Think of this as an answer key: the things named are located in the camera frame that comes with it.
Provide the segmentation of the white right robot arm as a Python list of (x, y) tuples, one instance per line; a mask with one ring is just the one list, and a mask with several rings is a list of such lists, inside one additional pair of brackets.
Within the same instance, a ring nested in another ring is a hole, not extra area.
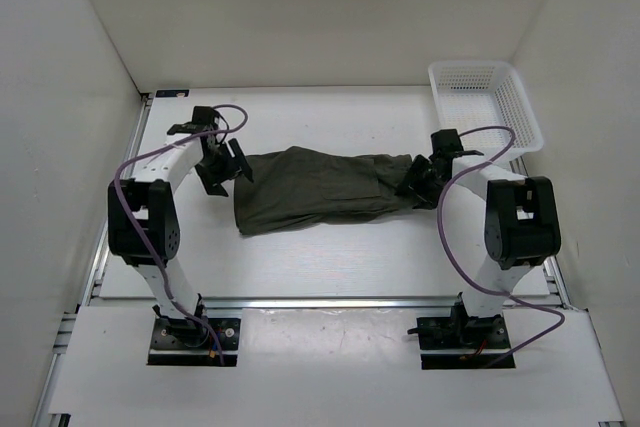
[[(301, 230), (318, 224), (355, 224), (426, 209), (436, 213), (445, 255), (464, 279), (461, 314), (449, 334), (470, 347), (486, 331), (483, 319), (501, 313), (513, 289), (533, 266), (560, 247), (551, 182), (513, 175), (453, 131), (434, 155), (331, 155), (293, 146), (243, 158), (233, 182), (233, 213), (243, 236)], [(485, 260), (470, 277), (446, 237), (445, 206), (455, 186), (485, 203)]]

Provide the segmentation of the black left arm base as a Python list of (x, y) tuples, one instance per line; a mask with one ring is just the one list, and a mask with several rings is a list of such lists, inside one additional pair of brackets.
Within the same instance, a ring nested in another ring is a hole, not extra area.
[(241, 319), (208, 318), (222, 354), (209, 332), (190, 320), (154, 319), (147, 364), (150, 366), (236, 367)]

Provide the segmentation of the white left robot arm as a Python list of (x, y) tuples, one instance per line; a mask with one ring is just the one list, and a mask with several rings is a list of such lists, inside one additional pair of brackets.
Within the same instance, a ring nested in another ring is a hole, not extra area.
[(156, 315), (175, 324), (188, 347), (206, 342), (210, 324), (202, 297), (190, 285), (177, 259), (181, 230), (174, 194), (190, 173), (209, 196), (226, 196), (223, 187), (251, 168), (236, 139), (216, 132), (169, 136), (160, 148), (117, 168), (107, 188), (108, 245), (146, 281), (156, 299)]

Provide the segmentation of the olive green shorts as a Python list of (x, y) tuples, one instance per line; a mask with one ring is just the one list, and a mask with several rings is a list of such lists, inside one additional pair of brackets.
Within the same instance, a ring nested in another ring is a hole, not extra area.
[(423, 206), (414, 193), (397, 192), (412, 165), (408, 154), (337, 156), (293, 146), (247, 161), (253, 179), (236, 178), (233, 193), (244, 236), (369, 222)]

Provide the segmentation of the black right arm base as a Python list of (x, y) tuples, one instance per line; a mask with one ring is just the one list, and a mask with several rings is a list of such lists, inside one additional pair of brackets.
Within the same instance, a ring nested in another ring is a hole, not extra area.
[(504, 316), (470, 316), (461, 298), (447, 317), (418, 317), (407, 334), (418, 339), (422, 370), (516, 367)]

